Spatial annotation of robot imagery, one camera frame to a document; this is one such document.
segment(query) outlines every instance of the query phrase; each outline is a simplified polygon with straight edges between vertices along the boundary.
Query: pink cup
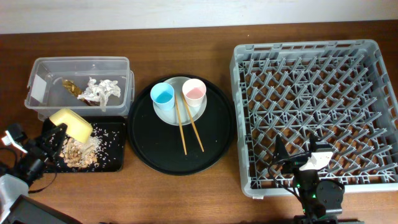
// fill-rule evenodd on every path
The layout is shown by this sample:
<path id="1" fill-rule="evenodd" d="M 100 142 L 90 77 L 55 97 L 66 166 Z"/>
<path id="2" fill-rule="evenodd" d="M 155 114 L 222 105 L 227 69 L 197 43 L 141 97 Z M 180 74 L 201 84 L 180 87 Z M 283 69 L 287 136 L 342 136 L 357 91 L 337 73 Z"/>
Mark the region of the pink cup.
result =
<path id="1" fill-rule="evenodd" d="M 201 105 L 206 95 L 206 85 L 197 78 L 191 78 L 182 86 L 182 93 L 187 104 L 196 107 Z"/>

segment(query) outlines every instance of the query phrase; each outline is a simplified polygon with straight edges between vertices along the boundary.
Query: blue cup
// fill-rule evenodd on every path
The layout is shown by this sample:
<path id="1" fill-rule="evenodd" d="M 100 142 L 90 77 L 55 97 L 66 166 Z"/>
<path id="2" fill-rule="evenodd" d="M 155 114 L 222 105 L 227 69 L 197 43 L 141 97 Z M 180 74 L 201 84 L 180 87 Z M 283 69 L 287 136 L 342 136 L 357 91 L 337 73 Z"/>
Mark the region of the blue cup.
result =
<path id="1" fill-rule="evenodd" d="M 150 97 L 161 110 L 171 110 L 174 107 L 174 88 L 168 83 L 154 85 L 150 90 Z"/>

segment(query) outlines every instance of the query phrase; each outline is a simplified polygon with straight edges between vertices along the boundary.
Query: wooden table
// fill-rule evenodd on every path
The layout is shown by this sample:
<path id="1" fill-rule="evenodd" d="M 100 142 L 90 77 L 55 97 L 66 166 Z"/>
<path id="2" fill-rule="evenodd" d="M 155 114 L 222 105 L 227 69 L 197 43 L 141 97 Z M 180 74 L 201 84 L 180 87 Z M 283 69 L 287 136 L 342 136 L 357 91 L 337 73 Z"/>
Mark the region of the wooden table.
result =
<path id="1" fill-rule="evenodd" d="M 398 21 L 0 35 L 0 130 L 18 122 L 28 136 L 40 133 L 37 113 L 24 106 L 38 57 L 125 56 L 135 74 L 136 94 L 159 78 L 190 73 L 213 82 L 231 100 L 229 62 L 236 45 L 343 39 L 376 40 L 398 90 Z M 32 189 L 52 178 L 46 174 Z M 243 195 L 236 140 L 211 169 L 186 177 L 150 169 L 126 142 L 121 172 L 59 174 L 31 197 L 83 223 L 273 223 L 302 213 L 294 197 L 253 200 Z M 398 193 L 346 194 L 343 209 L 340 218 L 397 223 Z"/>

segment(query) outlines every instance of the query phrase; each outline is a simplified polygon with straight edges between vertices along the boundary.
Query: white wall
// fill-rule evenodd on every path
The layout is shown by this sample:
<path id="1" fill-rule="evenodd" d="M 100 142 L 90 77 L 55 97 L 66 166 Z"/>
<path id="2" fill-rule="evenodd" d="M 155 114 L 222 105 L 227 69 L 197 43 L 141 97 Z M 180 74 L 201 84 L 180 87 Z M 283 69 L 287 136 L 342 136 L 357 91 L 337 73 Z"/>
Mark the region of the white wall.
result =
<path id="1" fill-rule="evenodd" d="M 0 0 L 0 34 L 398 19 L 397 0 Z"/>

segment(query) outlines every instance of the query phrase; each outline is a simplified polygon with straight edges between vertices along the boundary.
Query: chopstick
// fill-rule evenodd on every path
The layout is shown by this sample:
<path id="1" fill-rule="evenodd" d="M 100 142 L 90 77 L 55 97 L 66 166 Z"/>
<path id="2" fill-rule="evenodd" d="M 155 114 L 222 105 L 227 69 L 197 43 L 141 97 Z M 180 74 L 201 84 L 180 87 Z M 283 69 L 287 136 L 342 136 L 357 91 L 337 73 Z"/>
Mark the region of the chopstick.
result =
<path id="1" fill-rule="evenodd" d="M 197 135 L 197 139 L 198 139 L 201 151 L 205 152 L 205 150 L 203 149 L 203 146 L 201 145 L 201 141 L 200 141 L 200 138 L 199 138 L 197 127 L 195 126 L 195 122 L 193 122 L 193 119 L 192 119 L 192 116 L 191 116 L 191 112 L 189 111 L 189 107 L 188 107 L 187 101 L 185 101 L 185 97 L 184 97 L 182 92 L 181 92 L 181 97 L 182 97 L 182 101 L 184 102 L 185 109 L 187 110 L 187 113 L 189 115 L 189 119 L 191 119 L 191 124 L 192 124 L 193 130 L 195 131 L 195 134 Z"/>
<path id="2" fill-rule="evenodd" d="M 182 125 L 181 125 L 180 110 L 178 109 L 177 96 L 175 96 L 175 107 L 176 107 L 176 109 L 177 109 L 178 125 L 180 126 L 180 133 L 181 133 L 181 139 L 182 139 L 182 146 L 184 147 L 184 153 L 185 153 L 185 155 L 187 155 L 187 148 L 185 147 L 184 132 L 182 131 Z"/>

